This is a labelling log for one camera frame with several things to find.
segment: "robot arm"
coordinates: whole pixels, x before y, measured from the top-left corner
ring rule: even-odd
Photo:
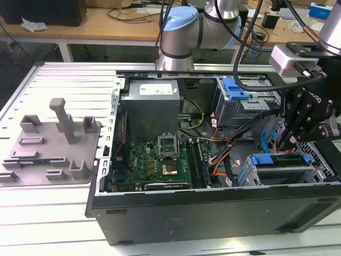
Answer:
[[[338,0],[317,43],[289,42],[275,46],[271,54],[269,63],[281,75],[324,77],[319,83],[282,91],[280,110],[284,129],[278,140],[282,150],[291,149],[297,141],[341,138],[341,126],[336,122],[341,109],[340,31],[341,0]]]
[[[225,23],[238,35],[241,20],[237,3],[238,0],[218,0]],[[158,70],[193,70],[194,49],[224,49],[236,41],[220,22],[214,0],[206,5],[204,14],[194,7],[172,8],[164,22]]]

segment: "black cable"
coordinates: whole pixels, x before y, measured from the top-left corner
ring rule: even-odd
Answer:
[[[4,26],[2,26],[2,24],[0,23],[0,27],[4,30],[4,32],[6,33],[6,35],[8,35],[8,37],[13,41],[15,42],[15,44],[17,46],[19,46],[19,48],[24,52],[24,54],[27,55],[27,57],[30,59],[30,61],[32,61],[32,63],[34,63],[35,61],[33,60],[33,58],[30,56],[30,54],[28,54],[24,49],[23,47],[7,32],[7,30],[4,28]]]
[[[252,17],[252,20],[249,24],[249,27],[246,31],[244,39],[243,39],[243,41],[240,45],[239,51],[237,53],[237,57],[236,57],[236,60],[234,62],[234,65],[233,65],[233,78],[235,80],[235,83],[245,91],[271,92],[271,91],[278,91],[278,90],[287,90],[287,89],[292,89],[292,88],[297,88],[297,87],[304,87],[304,86],[312,85],[312,84],[315,84],[317,82],[322,81],[323,77],[322,77],[322,75],[319,75],[315,78],[309,78],[307,80],[299,81],[296,83],[284,84],[284,85],[278,85],[278,86],[247,86],[246,84],[242,83],[242,81],[240,80],[240,78],[238,76],[238,64],[239,64],[240,57],[243,53],[243,49],[246,45],[247,38],[249,37],[249,35],[253,29],[253,25],[256,22],[257,15],[258,15],[259,10],[262,6],[262,3],[263,3],[263,0],[259,0],[257,7],[256,7],[256,10],[255,10],[255,15]]]
[[[247,133],[248,131],[250,131],[254,126],[254,123],[257,122],[259,119],[264,118],[266,116],[271,116],[271,115],[278,115],[280,112],[279,109],[273,109],[273,110],[269,110],[269,111],[265,111],[262,112],[260,114],[258,114],[257,116],[253,117],[252,119],[248,120],[245,124],[243,124],[242,126],[240,126],[235,132],[234,134],[229,138],[229,140],[227,141],[226,145],[225,145],[225,149],[219,153],[218,155],[214,156],[212,158],[213,160],[219,160],[222,156],[224,156],[230,149],[231,149],[231,145],[233,145],[234,143],[236,143],[236,141],[238,139],[240,139],[245,133]]]
[[[159,31],[159,34],[158,34],[158,37],[155,41],[155,48],[154,48],[154,62],[156,62],[156,50],[157,50],[157,47],[158,47],[158,42],[159,42],[159,39],[160,39],[160,48],[162,49],[162,35],[163,35],[163,32],[164,32],[164,27],[166,25],[166,22],[165,20],[167,20],[168,18],[168,15],[169,15],[169,12],[171,11],[171,8],[173,6],[173,3],[174,3],[174,0],[172,0],[171,2],[168,2],[167,4],[167,8],[166,8],[166,12],[165,12],[165,17],[163,18],[162,22],[160,22],[160,31]]]
[[[306,32],[306,34],[314,41],[318,42],[320,41],[320,38],[318,35],[309,27],[307,26],[304,21],[301,19],[301,17],[298,15],[298,13],[295,11],[294,7],[288,0],[284,0],[285,4],[289,8],[290,12],[294,15],[295,19],[298,21],[298,23],[302,26],[303,30]]]
[[[111,15],[111,12],[115,11],[115,10],[118,10],[117,8],[114,8],[114,9],[111,9],[109,12],[108,12],[108,16],[114,20],[118,20],[118,21],[122,21],[122,22],[129,22],[129,21],[139,21],[141,19],[144,19],[144,18],[148,18],[148,17],[151,17],[151,16],[154,16],[154,15],[159,15],[159,13],[154,13],[154,14],[149,14],[149,15],[146,15],[146,16],[142,16],[142,17],[138,17],[138,18],[133,18],[133,19],[120,19],[118,17],[114,17]]]
[[[234,39],[236,39],[239,43],[242,43],[242,40],[231,30],[231,28],[229,28],[228,25],[226,25],[220,11],[219,11],[219,7],[218,7],[218,0],[214,0],[214,6],[215,6],[215,10],[216,10],[216,13],[221,21],[221,23],[223,24],[223,26],[226,28],[226,30],[233,36]],[[249,34],[248,35],[245,35],[244,36],[244,39],[247,40],[247,38],[249,37]],[[253,49],[253,50],[257,50],[257,51],[262,51],[262,52],[272,52],[272,49],[259,49],[259,48],[256,48],[256,47],[253,47],[252,45],[249,45],[246,43],[245,41],[245,46],[250,48],[250,49]]]

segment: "motherboard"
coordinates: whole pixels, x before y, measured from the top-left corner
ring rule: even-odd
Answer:
[[[176,155],[164,156],[171,152]],[[207,187],[207,163],[211,156],[208,141],[132,142],[128,168],[115,173],[112,191]]]

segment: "light blue joint cap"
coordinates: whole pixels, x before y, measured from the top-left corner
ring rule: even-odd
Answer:
[[[164,31],[174,31],[193,23],[198,17],[198,10],[189,6],[178,6],[169,12]]]

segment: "wooden desk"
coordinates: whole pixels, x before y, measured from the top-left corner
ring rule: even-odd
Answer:
[[[261,13],[266,11],[270,3],[270,0],[265,0]],[[256,7],[257,2],[249,2],[248,5]],[[144,13],[134,12],[121,15],[120,18],[128,19],[145,15]],[[157,15],[153,18],[157,21],[159,19]],[[262,20],[263,18],[257,19],[256,24],[261,26]],[[288,28],[290,22],[279,20],[275,29],[266,29],[270,34],[270,39],[264,47],[271,47],[287,41],[311,42],[305,33],[292,33]],[[79,27],[48,25],[48,30],[31,33],[22,28],[21,25],[4,26],[18,42],[58,44],[64,61],[73,61],[69,44],[154,46],[159,32],[156,22],[123,23],[108,17],[106,10],[102,8],[88,9],[86,18]],[[261,31],[261,29],[255,27],[255,31]],[[11,39],[3,31],[0,31],[0,41],[11,42]]]
[[[252,8],[256,8],[258,2],[249,1],[248,5]],[[271,5],[270,0],[265,0],[262,4],[260,13],[262,14],[262,18],[258,18],[256,20],[256,24],[259,26],[262,26],[263,18],[264,18],[264,12],[268,9],[268,7]],[[300,9],[307,9],[308,6],[302,6],[302,5],[294,5],[295,8]],[[319,22],[325,22],[325,20],[317,19]],[[306,33],[293,33],[289,29],[289,25],[291,23],[291,20],[281,20],[278,19],[276,27],[274,29],[265,28],[265,30],[269,33],[269,40],[264,44],[265,46],[274,46],[276,44],[285,44],[288,41],[299,41],[299,42],[313,42],[310,37]],[[260,28],[254,27],[255,31],[262,32]]]

